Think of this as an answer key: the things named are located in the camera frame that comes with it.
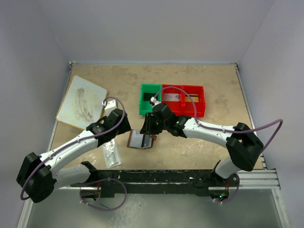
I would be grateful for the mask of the brown leather card holder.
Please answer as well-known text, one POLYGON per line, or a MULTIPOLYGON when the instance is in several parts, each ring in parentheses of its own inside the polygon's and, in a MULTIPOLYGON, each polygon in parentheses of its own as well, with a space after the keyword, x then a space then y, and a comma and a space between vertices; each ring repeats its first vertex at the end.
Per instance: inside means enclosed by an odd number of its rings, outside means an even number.
POLYGON ((131 130, 127 147, 140 150, 151 149, 156 139, 156 135, 140 134, 137 130, 131 130))

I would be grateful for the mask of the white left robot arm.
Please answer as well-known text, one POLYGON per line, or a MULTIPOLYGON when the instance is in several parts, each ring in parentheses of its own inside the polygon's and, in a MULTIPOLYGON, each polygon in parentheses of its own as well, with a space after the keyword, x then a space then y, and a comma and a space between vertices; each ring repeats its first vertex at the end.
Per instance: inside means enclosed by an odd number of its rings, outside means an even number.
POLYGON ((60 174, 67 164, 130 129, 126 111, 116 108, 60 147, 41 155, 29 153, 16 178, 22 188, 20 199, 31 199, 34 203, 43 201, 67 178, 60 174))

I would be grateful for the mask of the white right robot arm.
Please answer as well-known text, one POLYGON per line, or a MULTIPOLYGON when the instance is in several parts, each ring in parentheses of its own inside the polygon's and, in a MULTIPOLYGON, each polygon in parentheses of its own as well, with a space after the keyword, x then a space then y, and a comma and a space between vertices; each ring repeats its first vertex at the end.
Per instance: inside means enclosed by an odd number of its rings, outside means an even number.
POLYGON ((183 138, 195 138, 215 143, 227 149, 229 157, 220 160, 211 174, 212 182, 222 186, 232 174, 243 170, 252 171, 259 158, 263 143, 244 123, 236 126, 219 126, 196 121, 186 115, 176 115, 170 108, 159 103, 145 115, 141 134, 157 135, 167 131, 183 138))

